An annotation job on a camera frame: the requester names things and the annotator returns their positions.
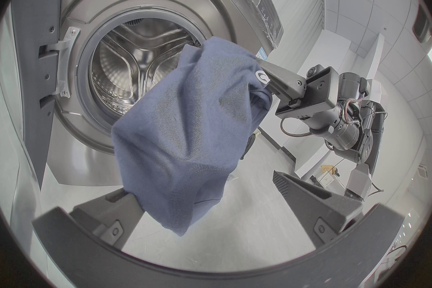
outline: stainless steel drum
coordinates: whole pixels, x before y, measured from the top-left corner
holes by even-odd
[[[48,166],[62,184],[121,185],[112,125],[176,68],[185,44],[217,36],[270,53],[283,34],[271,0],[61,0],[59,60]]]
[[[142,18],[106,34],[90,63],[94,97],[115,115],[124,115],[144,94],[177,67],[185,44],[199,44],[181,26]]]

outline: gray floor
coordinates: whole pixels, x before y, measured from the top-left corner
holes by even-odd
[[[123,251],[177,269],[222,272],[262,268],[314,250],[274,187],[273,170],[292,172],[293,162],[259,135],[233,172],[235,179],[227,182],[222,201],[183,237],[144,214]],[[42,207],[70,211],[116,188],[60,185],[47,171]]]

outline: fabric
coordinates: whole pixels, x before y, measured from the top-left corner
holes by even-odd
[[[186,45],[177,68],[113,126],[124,189],[165,228],[183,235],[222,198],[271,106],[260,70],[232,42]]]

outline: metal bracket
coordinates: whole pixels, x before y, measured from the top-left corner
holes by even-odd
[[[318,218],[314,231],[324,243],[332,241],[338,235],[321,217]]]
[[[275,171],[273,183],[316,247],[337,237],[362,215],[361,202],[291,175]]]
[[[69,58],[79,32],[79,28],[69,27],[62,41],[49,44],[47,47],[48,50],[58,50],[57,86],[53,95],[60,94],[62,97],[70,97]]]
[[[90,233],[121,249],[143,213],[133,194],[118,189],[76,205],[70,215]]]

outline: washing machine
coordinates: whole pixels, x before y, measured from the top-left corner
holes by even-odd
[[[16,37],[28,37],[29,30],[46,36],[35,44],[39,65],[45,62],[41,71],[21,62],[20,72],[28,69],[31,75],[36,69],[33,85],[51,86],[32,99],[43,110],[43,124],[35,122],[34,112],[24,119],[39,183],[47,157],[61,184],[121,185],[111,128],[176,68],[184,45],[199,47],[217,36],[265,59],[283,35],[271,0],[35,0],[53,24],[47,17],[33,24],[31,18],[30,27],[27,1],[12,3]],[[19,48],[18,58],[24,55]],[[30,82],[29,90],[22,86],[24,94],[34,92]],[[51,138],[46,138],[51,121]]]

